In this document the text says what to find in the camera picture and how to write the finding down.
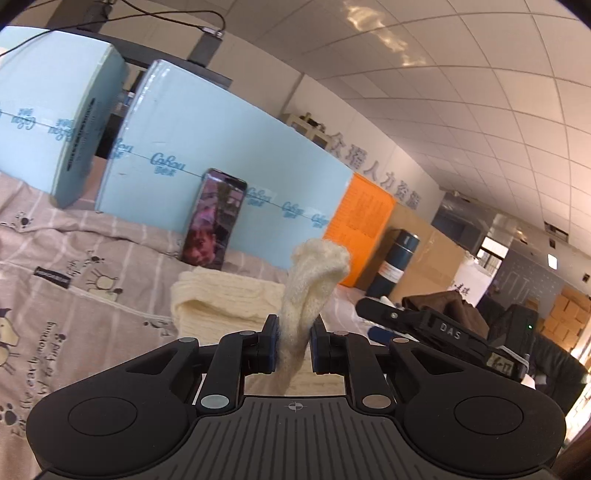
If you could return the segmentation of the cream knitted sweater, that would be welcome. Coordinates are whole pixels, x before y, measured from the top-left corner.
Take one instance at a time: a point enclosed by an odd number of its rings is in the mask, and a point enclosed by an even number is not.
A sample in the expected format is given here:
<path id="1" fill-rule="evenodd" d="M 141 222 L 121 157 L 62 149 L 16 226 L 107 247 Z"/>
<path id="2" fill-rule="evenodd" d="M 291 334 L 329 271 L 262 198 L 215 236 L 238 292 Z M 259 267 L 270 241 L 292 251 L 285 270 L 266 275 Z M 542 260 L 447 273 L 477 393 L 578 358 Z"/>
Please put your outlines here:
<path id="1" fill-rule="evenodd" d="M 310 329 L 332 292 L 349 275 L 349 251 L 311 239 L 294 249 L 283 283 L 194 268 L 172 285 L 171 316 L 181 337 L 215 344 L 229 333 L 259 331 L 270 314 L 280 318 L 279 364 L 270 375 L 246 378 L 245 392 L 270 396 L 339 395 L 344 383 L 311 370 Z"/>

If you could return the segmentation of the brown folded garment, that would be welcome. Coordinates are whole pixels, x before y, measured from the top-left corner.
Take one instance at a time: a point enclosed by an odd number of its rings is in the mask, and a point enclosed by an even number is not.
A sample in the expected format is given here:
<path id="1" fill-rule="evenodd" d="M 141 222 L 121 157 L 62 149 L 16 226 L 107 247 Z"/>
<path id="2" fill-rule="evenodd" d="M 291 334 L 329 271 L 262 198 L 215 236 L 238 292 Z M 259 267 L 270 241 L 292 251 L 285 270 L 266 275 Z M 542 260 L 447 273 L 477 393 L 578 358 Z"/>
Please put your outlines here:
<path id="1" fill-rule="evenodd" d="M 402 299 L 402 306 L 415 311 L 430 308 L 451 318 L 482 338 L 488 337 L 489 326 L 483 316 L 456 290 L 407 296 Z"/>

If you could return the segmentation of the dark blue vacuum bottle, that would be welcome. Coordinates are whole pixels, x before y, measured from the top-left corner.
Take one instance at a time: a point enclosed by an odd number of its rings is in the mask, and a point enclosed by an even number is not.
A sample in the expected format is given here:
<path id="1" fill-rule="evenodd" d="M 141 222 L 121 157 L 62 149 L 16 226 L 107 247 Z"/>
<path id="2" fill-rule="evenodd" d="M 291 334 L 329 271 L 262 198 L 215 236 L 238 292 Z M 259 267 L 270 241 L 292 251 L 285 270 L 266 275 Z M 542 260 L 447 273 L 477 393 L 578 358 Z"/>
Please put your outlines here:
<path id="1" fill-rule="evenodd" d="M 417 235 L 401 230 L 370 283 L 366 295 L 377 299 L 389 297 L 402 279 L 419 244 L 420 238 Z"/>

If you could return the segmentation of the brown cardboard box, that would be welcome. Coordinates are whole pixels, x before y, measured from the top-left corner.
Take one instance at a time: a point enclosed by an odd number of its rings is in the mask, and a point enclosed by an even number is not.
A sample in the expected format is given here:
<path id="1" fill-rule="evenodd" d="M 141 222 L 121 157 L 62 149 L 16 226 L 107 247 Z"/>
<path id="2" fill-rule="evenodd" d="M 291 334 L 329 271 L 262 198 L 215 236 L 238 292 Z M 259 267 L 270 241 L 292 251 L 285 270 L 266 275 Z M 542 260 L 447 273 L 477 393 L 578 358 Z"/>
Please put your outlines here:
<path id="1" fill-rule="evenodd" d="M 465 250 L 401 204 L 394 207 L 380 242 L 356 280 L 356 289 L 366 291 L 370 286 L 400 230 L 417 235 L 420 243 L 390 299 L 397 303 L 408 296 L 447 291 L 465 259 Z"/>

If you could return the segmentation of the orange printed box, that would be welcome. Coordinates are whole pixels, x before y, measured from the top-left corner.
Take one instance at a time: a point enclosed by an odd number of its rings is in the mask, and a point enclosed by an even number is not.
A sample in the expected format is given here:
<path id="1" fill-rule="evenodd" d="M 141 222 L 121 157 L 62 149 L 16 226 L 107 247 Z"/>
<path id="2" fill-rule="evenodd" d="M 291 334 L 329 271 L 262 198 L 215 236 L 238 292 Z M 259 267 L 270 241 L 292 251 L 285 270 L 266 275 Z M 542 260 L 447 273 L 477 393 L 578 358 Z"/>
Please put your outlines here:
<path id="1" fill-rule="evenodd" d="M 355 173 L 324 238 L 349 251 L 349 275 L 341 284 L 354 287 L 378 247 L 396 206 L 387 191 Z"/>

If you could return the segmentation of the smartphone with lit screen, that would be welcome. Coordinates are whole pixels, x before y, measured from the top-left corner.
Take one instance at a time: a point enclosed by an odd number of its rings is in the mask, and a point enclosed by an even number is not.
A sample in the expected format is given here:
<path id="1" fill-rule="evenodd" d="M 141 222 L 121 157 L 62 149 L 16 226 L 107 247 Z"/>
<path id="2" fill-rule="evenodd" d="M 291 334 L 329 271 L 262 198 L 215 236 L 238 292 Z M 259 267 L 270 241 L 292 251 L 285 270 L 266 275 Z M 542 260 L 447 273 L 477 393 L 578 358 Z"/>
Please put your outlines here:
<path id="1" fill-rule="evenodd" d="M 213 168 L 205 172 L 181 249 L 182 262 L 221 270 L 246 188 L 235 176 Z"/>

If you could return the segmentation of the cartoon print bed sheet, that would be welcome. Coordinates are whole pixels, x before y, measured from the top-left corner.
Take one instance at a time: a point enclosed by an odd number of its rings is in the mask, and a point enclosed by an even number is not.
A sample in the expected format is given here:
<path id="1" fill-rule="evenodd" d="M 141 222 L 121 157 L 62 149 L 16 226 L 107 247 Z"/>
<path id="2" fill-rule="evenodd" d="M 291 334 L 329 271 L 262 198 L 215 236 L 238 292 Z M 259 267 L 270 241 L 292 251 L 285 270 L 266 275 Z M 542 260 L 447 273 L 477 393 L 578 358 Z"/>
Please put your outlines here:
<path id="1" fill-rule="evenodd" d="M 172 285 L 192 270 L 180 236 L 1 178 L 1 475 L 39 471 L 26 439 L 33 407 L 54 391 L 179 337 Z M 286 270 L 239 251 L 223 271 L 283 283 Z"/>

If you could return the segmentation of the beige cabinet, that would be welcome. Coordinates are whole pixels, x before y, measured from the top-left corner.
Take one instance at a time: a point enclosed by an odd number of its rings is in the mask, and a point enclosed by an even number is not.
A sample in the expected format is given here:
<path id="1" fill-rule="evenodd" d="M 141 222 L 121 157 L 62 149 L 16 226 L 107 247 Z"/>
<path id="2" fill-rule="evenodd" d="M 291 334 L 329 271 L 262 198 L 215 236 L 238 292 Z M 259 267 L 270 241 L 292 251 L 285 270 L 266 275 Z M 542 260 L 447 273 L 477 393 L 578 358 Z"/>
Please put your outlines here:
<path id="1" fill-rule="evenodd" d="M 280 116 L 280 120 L 318 147 L 324 150 L 332 147 L 332 137 L 325 131 L 325 125 L 312 119 L 310 113 L 301 116 L 286 113 Z"/>

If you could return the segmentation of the large light blue carton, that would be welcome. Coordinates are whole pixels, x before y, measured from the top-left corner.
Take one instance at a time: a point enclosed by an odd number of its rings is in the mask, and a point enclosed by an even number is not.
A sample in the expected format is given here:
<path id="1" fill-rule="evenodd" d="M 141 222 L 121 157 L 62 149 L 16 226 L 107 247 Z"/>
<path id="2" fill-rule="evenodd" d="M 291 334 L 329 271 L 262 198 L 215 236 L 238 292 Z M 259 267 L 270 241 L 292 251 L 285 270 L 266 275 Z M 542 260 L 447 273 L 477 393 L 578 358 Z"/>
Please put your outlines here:
<path id="1" fill-rule="evenodd" d="M 293 128 L 159 60 L 124 118 L 96 207 L 177 232 L 195 264 L 231 249 L 286 268 L 297 245 L 325 234 L 352 178 Z"/>

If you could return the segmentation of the black power adapter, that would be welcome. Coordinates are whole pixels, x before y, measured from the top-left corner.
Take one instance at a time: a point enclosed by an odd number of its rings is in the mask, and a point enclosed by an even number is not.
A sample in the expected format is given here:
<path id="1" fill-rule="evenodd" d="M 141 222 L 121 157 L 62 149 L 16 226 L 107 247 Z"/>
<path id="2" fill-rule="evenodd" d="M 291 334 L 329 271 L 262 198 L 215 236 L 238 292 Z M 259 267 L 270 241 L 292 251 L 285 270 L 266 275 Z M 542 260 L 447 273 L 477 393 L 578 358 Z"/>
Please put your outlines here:
<path id="1" fill-rule="evenodd" d="M 204 32 L 191 50 L 187 60 L 202 68 L 206 68 L 211 63 L 211 60 L 221 46 L 221 43 L 221 35 Z"/>

